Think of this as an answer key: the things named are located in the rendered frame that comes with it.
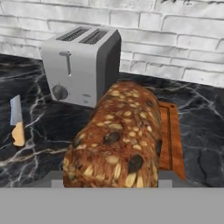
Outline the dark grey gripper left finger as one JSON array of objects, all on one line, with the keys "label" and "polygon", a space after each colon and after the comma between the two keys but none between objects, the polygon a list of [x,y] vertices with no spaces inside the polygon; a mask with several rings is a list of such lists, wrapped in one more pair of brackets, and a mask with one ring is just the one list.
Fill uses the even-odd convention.
[{"label": "dark grey gripper left finger", "polygon": [[50,171],[41,180],[35,181],[27,185],[27,187],[38,188],[62,188],[63,187],[63,171]]}]

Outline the brown wooden cutting board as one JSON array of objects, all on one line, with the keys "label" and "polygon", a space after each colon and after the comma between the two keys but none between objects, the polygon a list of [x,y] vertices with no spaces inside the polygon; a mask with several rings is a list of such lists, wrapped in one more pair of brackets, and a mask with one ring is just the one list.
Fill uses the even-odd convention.
[{"label": "brown wooden cutting board", "polygon": [[173,171],[182,180],[186,179],[182,143],[179,129],[179,114],[173,103],[159,103],[161,112],[162,150],[159,159],[161,171]]}]

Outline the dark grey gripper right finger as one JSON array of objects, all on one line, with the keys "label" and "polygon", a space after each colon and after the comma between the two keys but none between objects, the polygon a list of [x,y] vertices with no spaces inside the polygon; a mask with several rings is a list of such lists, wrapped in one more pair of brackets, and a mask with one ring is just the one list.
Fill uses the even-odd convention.
[{"label": "dark grey gripper right finger", "polygon": [[201,185],[181,179],[174,171],[160,171],[158,173],[159,188],[199,188]]}]

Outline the silver toaster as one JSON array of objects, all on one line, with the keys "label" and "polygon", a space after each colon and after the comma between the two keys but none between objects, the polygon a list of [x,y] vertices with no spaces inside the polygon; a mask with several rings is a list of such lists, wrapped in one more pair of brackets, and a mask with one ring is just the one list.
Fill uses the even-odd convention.
[{"label": "silver toaster", "polygon": [[119,76],[122,38],[115,28],[78,26],[41,46],[45,76],[56,102],[92,108]]}]

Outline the brown seeded bread loaf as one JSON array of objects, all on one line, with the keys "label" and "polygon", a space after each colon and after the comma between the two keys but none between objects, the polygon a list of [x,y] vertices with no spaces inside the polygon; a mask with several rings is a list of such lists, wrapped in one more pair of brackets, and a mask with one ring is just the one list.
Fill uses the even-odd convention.
[{"label": "brown seeded bread loaf", "polygon": [[65,187],[158,186],[162,148],[156,96],[134,81],[119,81],[97,103],[63,160]]}]

